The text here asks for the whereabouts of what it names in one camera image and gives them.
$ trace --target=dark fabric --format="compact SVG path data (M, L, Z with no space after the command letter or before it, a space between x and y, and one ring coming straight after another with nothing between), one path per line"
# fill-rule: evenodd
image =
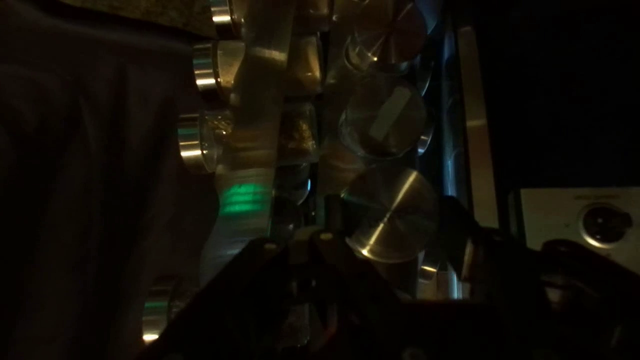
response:
M153 278L197 274L216 196L175 138L200 106L191 40L0 4L6 358L131 358Z

